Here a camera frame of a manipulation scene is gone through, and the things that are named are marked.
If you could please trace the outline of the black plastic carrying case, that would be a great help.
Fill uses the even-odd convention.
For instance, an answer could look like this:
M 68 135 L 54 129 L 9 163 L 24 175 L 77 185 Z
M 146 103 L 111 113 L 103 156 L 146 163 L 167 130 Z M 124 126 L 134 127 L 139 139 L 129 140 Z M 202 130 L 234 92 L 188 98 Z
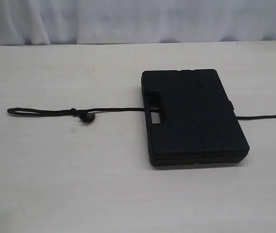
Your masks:
M 238 163 L 250 147 L 214 69 L 144 71 L 150 163 Z

